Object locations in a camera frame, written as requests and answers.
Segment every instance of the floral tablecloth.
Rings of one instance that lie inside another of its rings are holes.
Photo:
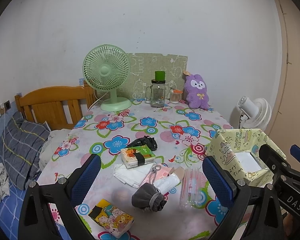
[[[61,177],[69,177],[90,154],[98,154],[101,170],[83,203],[75,208],[96,239],[115,239],[88,216],[102,198],[135,219],[121,240],[195,240],[209,236],[227,208],[220,205],[204,174],[197,209],[187,212],[179,209],[181,186],[178,185],[165,195],[167,203],[161,212],[145,213],[131,205],[136,189],[122,184],[113,176],[113,170],[115,164],[122,163],[120,149],[144,135],[151,135],[157,141],[158,149],[154,152],[157,163],[200,168],[206,145],[221,128],[232,127],[212,107],[192,110],[183,100],[179,104],[168,103],[164,108],[152,108],[142,100],[135,100],[129,109],[116,113],[104,112],[96,106],[56,149],[38,183],[53,184]],[[63,225],[55,204],[50,208],[55,221]]]

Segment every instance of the fan base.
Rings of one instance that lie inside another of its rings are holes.
[[[131,101],[127,98],[117,97],[117,102],[112,103],[111,98],[102,102],[100,108],[106,112],[122,111],[129,108],[132,105]]]

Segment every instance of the white fan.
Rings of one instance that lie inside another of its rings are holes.
[[[244,96],[238,102],[238,107],[248,117],[242,124],[244,128],[259,128],[264,130],[271,118],[271,106],[264,98],[253,101]]]

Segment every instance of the purple plush toy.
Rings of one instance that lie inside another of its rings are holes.
[[[185,90],[188,93],[186,100],[191,109],[209,108],[207,86],[199,74],[186,76]]]

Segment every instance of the door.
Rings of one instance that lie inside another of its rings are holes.
[[[283,19],[283,48],[286,42],[287,54],[286,62],[282,65],[281,84],[276,101],[279,107],[274,113],[275,119],[272,127],[270,123],[268,134],[285,153],[291,167],[300,171],[300,163],[290,155],[291,145],[300,147],[300,11],[291,0],[277,0],[278,2],[279,16],[281,14]]]

